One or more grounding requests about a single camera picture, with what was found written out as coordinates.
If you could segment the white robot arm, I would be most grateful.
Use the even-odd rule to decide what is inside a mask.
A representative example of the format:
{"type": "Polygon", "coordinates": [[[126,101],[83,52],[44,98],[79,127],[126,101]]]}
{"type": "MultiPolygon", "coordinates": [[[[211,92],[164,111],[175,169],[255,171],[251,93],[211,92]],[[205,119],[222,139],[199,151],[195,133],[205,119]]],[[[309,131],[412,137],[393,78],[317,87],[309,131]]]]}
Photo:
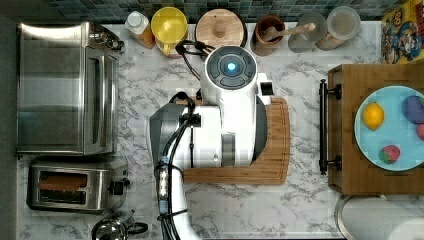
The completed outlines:
{"type": "Polygon", "coordinates": [[[246,167],[260,156],[272,94],[262,87],[270,83],[251,53],[221,46],[205,59],[201,102],[179,92],[150,117],[148,145],[164,240],[201,240],[189,222],[184,170],[246,167]]]}

